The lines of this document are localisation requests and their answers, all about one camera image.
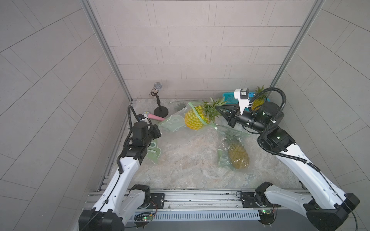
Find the orange pineapple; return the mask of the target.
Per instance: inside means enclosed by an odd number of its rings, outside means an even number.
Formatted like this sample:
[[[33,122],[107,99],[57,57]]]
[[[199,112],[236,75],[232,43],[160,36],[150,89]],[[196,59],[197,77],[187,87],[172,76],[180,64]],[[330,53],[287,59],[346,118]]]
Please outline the orange pineapple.
[[[255,90],[255,95],[258,95],[264,89],[265,89],[264,85],[262,87],[258,86],[257,89]],[[251,110],[252,111],[258,110],[264,104],[266,100],[267,100],[267,93],[265,92],[252,102]]]

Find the yellow pineapple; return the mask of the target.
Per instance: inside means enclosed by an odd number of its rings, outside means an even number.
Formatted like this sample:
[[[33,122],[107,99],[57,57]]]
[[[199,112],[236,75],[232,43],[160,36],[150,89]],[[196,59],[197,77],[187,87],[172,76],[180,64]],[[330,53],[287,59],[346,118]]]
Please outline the yellow pineapple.
[[[190,110],[185,114],[185,125],[195,131],[215,122],[221,114],[217,111],[217,106],[224,106],[227,101],[222,98],[216,100],[210,98],[209,101],[202,101],[196,104],[188,103]]]

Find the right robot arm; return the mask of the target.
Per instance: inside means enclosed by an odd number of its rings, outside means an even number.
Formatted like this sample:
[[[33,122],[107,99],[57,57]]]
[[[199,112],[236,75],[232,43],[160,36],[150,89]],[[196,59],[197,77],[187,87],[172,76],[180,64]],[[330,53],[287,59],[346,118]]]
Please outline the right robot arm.
[[[260,207],[280,205],[306,217],[319,231],[335,231],[359,205],[359,198],[345,193],[332,183],[303,153],[296,141],[279,127],[284,117],[281,107],[264,102],[256,113],[240,112],[238,104],[217,106],[228,125],[237,123],[259,136],[258,145],[283,162],[307,188],[304,196],[264,182],[255,190],[254,200]]]

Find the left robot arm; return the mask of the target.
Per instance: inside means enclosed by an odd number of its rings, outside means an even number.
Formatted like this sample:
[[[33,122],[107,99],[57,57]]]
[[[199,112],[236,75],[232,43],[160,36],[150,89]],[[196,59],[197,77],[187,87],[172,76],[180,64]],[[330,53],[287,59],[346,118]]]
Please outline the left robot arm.
[[[123,231],[130,218],[141,206],[150,204],[150,187],[135,185],[129,188],[139,170],[147,149],[161,136],[157,125],[145,121],[131,127],[128,144],[117,158],[117,171],[92,209],[84,210],[78,220],[81,231]]]

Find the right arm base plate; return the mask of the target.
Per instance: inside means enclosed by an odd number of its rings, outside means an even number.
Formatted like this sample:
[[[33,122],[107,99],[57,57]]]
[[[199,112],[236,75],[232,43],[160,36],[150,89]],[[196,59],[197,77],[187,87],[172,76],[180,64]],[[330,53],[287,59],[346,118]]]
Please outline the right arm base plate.
[[[236,197],[241,200],[243,208],[280,208],[281,205],[270,203],[263,193],[237,191]]]

